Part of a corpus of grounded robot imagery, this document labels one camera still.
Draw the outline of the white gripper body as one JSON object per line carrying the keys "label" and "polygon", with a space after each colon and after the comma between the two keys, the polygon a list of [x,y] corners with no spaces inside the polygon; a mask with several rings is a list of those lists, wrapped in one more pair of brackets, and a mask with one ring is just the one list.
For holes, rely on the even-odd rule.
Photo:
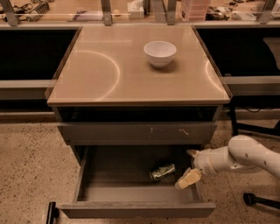
{"label": "white gripper body", "polygon": [[228,147],[224,146],[199,151],[194,157],[193,165],[204,176],[209,176],[230,171],[234,165],[234,159],[228,152]]}

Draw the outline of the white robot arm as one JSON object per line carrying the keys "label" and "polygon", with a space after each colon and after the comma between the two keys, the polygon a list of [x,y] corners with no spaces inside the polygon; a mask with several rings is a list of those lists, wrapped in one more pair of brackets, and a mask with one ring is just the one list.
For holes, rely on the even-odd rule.
{"label": "white robot arm", "polygon": [[280,154],[249,136],[234,136],[227,146],[201,151],[188,150],[187,153],[193,158],[192,168],[188,168],[176,182],[178,190],[219,172],[250,173],[263,169],[280,179]]}

